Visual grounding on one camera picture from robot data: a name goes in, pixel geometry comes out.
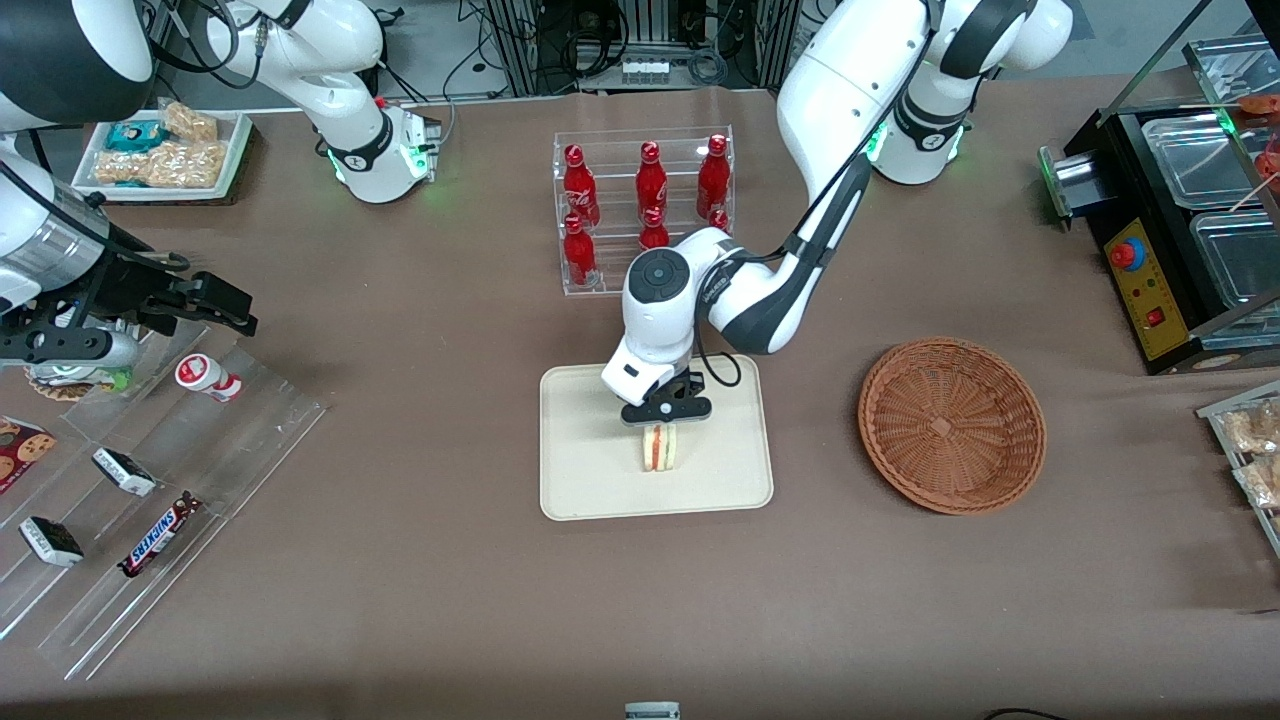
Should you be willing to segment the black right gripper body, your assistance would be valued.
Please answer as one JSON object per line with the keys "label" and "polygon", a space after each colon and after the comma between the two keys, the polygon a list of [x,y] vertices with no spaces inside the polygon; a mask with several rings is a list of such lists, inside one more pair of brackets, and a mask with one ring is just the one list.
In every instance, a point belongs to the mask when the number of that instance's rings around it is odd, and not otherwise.
{"label": "black right gripper body", "polygon": [[90,274],[88,314],[173,334],[178,318],[198,318],[182,291],[188,269],[189,260],[177,252],[146,252],[140,261],[108,252]]}

